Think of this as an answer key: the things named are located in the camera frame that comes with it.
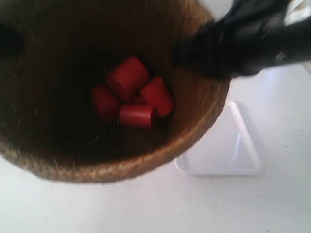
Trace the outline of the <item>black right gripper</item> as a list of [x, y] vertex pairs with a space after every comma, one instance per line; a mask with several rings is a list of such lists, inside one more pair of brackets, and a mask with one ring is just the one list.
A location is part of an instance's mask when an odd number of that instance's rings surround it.
[[219, 21], [171, 45], [171, 62], [213, 76], [252, 76], [311, 59], [311, 5], [289, 0], [236, 0]]

